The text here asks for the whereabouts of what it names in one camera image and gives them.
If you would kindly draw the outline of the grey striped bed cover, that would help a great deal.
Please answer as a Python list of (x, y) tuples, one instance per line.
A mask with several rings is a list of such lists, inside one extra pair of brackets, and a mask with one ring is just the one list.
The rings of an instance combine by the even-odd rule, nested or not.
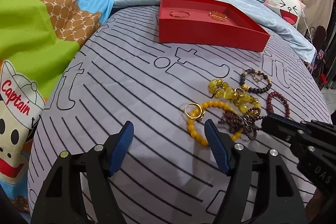
[(131, 121), (133, 143), (111, 183), (126, 221), (211, 223), (228, 178), (188, 135), (185, 112), (211, 99), (211, 80), (236, 88), (248, 68), (268, 75), (292, 120), (331, 121), (305, 65), (274, 32), (261, 53), (161, 44), (156, 6), (114, 13), (64, 69), (42, 113), (30, 157), (30, 209), (60, 152), (88, 151)]

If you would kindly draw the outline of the white pink bunny cushion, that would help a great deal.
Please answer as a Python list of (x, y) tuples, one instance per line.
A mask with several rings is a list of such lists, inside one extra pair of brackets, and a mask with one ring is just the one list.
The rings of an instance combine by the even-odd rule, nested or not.
[(264, 5), (295, 28), (306, 8), (300, 0), (265, 0)]

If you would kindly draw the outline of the red shallow tray box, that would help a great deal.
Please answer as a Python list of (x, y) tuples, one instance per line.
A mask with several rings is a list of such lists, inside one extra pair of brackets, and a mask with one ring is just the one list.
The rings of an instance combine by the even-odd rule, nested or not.
[[(173, 18), (182, 10), (189, 18)], [(224, 22), (209, 17), (210, 11), (226, 14)], [(258, 23), (229, 3), (216, 0), (161, 0), (158, 12), (161, 43), (202, 44), (262, 52), (270, 38)]]

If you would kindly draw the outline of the wide gold cuff bangle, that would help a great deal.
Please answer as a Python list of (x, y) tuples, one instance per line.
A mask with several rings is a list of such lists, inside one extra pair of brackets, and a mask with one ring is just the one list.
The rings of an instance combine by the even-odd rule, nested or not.
[(223, 13), (217, 12), (217, 11), (210, 11), (209, 12), (209, 17), (214, 19), (214, 20), (221, 21), (221, 22), (224, 22), (224, 21), (227, 20), (226, 14), (223, 14)]

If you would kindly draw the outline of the thin gold bangle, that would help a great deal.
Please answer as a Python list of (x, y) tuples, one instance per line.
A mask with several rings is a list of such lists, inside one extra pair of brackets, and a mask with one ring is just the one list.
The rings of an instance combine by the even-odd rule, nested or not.
[(182, 11), (182, 10), (174, 10), (169, 12), (169, 16), (173, 17), (173, 18), (189, 18), (190, 17), (190, 13), (187, 11)]

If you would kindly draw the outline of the colourful monkey cartoon blanket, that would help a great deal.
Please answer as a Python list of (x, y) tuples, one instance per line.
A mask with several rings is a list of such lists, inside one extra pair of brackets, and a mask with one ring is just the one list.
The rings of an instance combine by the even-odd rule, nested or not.
[(1, 0), (1, 223), (29, 223), (34, 133), (64, 69), (114, 0)]

